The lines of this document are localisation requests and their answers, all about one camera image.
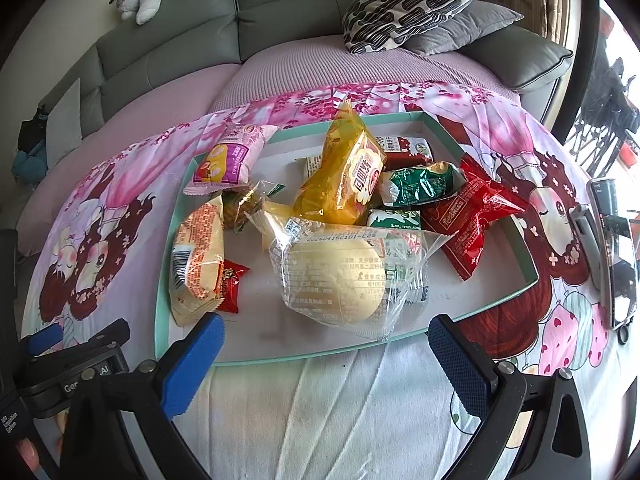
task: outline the stroller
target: stroller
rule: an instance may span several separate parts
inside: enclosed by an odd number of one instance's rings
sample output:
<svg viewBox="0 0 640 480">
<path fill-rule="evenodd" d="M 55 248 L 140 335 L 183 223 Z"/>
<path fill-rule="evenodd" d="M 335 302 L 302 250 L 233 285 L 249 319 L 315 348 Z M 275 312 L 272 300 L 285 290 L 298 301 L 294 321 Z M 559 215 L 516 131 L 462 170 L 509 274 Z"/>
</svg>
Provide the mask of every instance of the stroller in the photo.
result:
<svg viewBox="0 0 640 480">
<path fill-rule="evenodd" d="M 627 98 L 636 76 L 631 76 L 623 85 L 622 58 L 609 66 L 606 46 L 606 37 L 600 33 L 587 91 L 574 123 L 575 131 L 567 139 L 567 143 L 574 141 L 569 152 L 592 177 L 609 153 L 598 176 L 608 173 L 626 141 L 626 131 L 636 132 L 640 122 L 638 109 Z"/>
</svg>

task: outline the pink snack package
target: pink snack package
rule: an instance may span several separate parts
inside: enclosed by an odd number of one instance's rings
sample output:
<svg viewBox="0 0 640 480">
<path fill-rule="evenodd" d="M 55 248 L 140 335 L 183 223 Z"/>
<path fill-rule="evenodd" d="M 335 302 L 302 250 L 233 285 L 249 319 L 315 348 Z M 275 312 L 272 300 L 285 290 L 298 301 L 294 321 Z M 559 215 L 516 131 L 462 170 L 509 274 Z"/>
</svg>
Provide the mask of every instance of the pink snack package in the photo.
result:
<svg viewBox="0 0 640 480">
<path fill-rule="evenodd" d="M 193 173 L 185 195 L 204 195 L 227 187 L 249 183 L 249 172 L 264 145 L 278 130 L 277 126 L 247 124 L 235 126 L 222 134 Z"/>
</svg>

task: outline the screw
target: screw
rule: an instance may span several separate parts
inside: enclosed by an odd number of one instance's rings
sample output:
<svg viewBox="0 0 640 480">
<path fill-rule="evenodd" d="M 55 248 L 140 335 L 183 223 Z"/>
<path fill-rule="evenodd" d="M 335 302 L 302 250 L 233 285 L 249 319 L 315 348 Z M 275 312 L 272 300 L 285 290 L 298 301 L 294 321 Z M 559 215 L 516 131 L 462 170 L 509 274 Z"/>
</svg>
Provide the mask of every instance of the screw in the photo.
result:
<svg viewBox="0 0 640 480">
<path fill-rule="evenodd" d="M 86 370 L 82 370 L 80 377 L 83 381 L 90 381 L 95 376 L 95 370 L 93 368 L 87 368 Z"/>
<path fill-rule="evenodd" d="M 148 374 L 149 372 L 153 372 L 156 369 L 156 362 L 153 359 L 147 359 L 142 361 L 138 365 L 138 370 L 140 370 L 143 374 Z"/>
<path fill-rule="evenodd" d="M 572 379 L 574 376 L 574 374 L 572 373 L 571 370 L 569 370 L 569 368 L 560 368 L 558 370 L 558 375 L 563 379 L 566 379 L 567 381 Z"/>
<path fill-rule="evenodd" d="M 513 366 L 513 363 L 509 361 L 500 361 L 498 363 L 498 370 L 500 370 L 503 374 L 513 374 L 516 371 L 516 367 Z"/>
</svg>

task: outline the sofa backrest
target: sofa backrest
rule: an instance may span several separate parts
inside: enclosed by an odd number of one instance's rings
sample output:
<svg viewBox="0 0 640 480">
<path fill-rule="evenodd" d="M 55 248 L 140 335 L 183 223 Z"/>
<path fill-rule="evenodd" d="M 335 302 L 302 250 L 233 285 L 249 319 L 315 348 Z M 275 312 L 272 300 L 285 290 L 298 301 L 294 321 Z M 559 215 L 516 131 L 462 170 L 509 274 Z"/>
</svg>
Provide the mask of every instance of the sofa backrest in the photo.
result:
<svg viewBox="0 0 640 480">
<path fill-rule="evenodd" d="M 50 111 L 80 79 L 82 135 L 168 81 L 241 63 L 275 44 L 342 33 L 353 0 L 162 0 L 144 25 L 130 19 L 99 38 L 40 102 Z"/>
</svg>

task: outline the blue rubber pad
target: blue rubber pad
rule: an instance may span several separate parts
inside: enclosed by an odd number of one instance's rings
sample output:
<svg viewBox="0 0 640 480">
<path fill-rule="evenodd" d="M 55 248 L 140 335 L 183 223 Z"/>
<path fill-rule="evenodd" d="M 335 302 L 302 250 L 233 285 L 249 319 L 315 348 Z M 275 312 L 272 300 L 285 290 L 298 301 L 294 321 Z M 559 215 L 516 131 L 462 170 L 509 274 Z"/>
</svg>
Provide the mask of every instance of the blue rubber pad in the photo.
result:
<svg viewBox="0 0 640 480">
<path fill-rule="evenodd" d="M 62 327 L 58 323 L 51 324 L 27 339 L 27 352 L 37 356 L 62 341 Z"/>
<path fill-rule="evenodd" d="M 225 324 L 218 314 L 211 316 L 204 327 L 201 325 L 198 323 L 194 327 L 194 330 L 200 329 L 200 333 L 183 352 L 162 385 L 161 405 L 169 420 L 187 411 L 225 341 Z"/>
<path fill-rule="evenodd" d="M 433 353 L 466 412 L 484 420 L 492 403 L 491 383 L 439 316 L 429 323 L 428 337 Z"/>
</svg>

